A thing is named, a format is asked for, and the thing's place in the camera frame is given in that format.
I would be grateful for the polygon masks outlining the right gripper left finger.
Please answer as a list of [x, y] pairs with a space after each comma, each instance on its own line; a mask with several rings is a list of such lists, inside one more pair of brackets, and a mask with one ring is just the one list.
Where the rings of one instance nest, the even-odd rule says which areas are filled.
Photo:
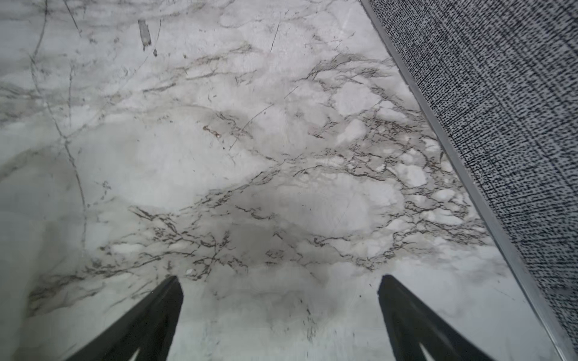
[[70, 360], [165, 360], [182, 309], [179, 279], [170, 276]]

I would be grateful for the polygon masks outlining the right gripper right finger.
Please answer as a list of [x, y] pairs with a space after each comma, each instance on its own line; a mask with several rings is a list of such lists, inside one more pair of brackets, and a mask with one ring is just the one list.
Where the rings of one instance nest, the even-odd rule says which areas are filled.
[[490, 360], [394, 276], [377, 291], [388, 338], [397, 360]]

